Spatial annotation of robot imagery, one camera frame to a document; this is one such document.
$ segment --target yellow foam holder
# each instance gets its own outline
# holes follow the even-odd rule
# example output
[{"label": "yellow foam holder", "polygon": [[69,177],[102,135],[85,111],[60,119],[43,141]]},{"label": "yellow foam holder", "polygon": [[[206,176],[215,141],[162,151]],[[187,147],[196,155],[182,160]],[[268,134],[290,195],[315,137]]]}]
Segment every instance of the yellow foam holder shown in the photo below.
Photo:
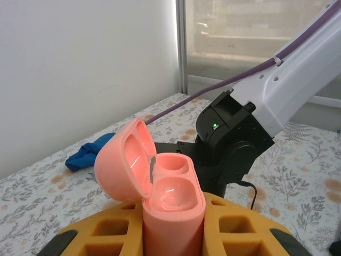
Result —
[{"label": "yellow foam holder", "polygon": [[[285,236],[290,234],[282,225],[218,196],[204,194],[206,211],[202,256],[298,255],[290,253],[288,244],[280,243],[271,232],[277,230]],[[143,256],[142,229],[141,202],[121,203],[62,229],[59,234],[70,230],[75,230],[77,234],[60,255]],[[308,255],[303,247],[296,252],[300,250],[303,250],[301,256]]]}]

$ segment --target floral tablecloth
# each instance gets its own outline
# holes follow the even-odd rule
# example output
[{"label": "floral tablecloth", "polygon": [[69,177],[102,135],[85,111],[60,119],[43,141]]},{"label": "floral tablecloth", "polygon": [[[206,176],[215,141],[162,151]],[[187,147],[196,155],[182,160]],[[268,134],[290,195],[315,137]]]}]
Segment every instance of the floral tablecloth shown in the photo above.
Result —
[{"label": "floral tablecloth", "polygon": [[[99,188],[94,169],[69,171],[81,145],[116,132],[138,116],[149,119],[186,97],[177,93],[16,174],[0,180],[0,256],[35,255],[62,228],[118,202]],[[149,125],[155,142],[194,141],[203,99]],[[244,180],[258,188],[254,210],[286,226],[313,255],[328,255],[341,208],[341,136],[289,123]],[[225,198],[250,207],[252,189],[229,185]]]}]

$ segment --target black cable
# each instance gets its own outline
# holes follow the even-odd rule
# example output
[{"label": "black cable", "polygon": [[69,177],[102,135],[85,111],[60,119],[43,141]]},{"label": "black cable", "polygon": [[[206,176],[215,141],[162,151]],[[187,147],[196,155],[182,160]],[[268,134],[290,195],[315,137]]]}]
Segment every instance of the black cable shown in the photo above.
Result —
[{"label": "black cable", "polygon": [[255,185],[247,181],[239,181],[239,182],[236,182],[236,184],[243,186],[243,187],[252,187],[255,190],[255,196],[254,196],[254,199],[252,200],[251,207],[250,207],[250,209],[252,210],[256,201],[256,197],[257,197],[257,188],[255,187]]}]

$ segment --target open case lid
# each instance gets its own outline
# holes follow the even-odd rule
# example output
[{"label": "open case lid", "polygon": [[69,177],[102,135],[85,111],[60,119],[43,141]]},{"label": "open case lid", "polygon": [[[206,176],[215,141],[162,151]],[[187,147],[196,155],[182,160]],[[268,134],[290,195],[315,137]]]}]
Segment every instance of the open case lid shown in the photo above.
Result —
[{"label": "open case lid", "polygon": [[103,191],[115,200],[136,202],[151,192],[156,148],[141,118],[122,127],[100,150],[95,176]]}]

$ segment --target blue glove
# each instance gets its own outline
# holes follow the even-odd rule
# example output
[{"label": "blue glove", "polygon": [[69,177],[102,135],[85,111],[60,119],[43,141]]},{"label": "blue glove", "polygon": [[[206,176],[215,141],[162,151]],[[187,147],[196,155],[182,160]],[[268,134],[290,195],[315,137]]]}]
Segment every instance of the blue glove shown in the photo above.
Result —
[{"label": "blue glove", "polygon": [[107,133],[99,137],[93,143],[84,144],[77,153],[70,156],[65,161],[66,167],[71,171],[76,172],[79,169],[94,166],[98,152],[114,135],[114,132]]}]

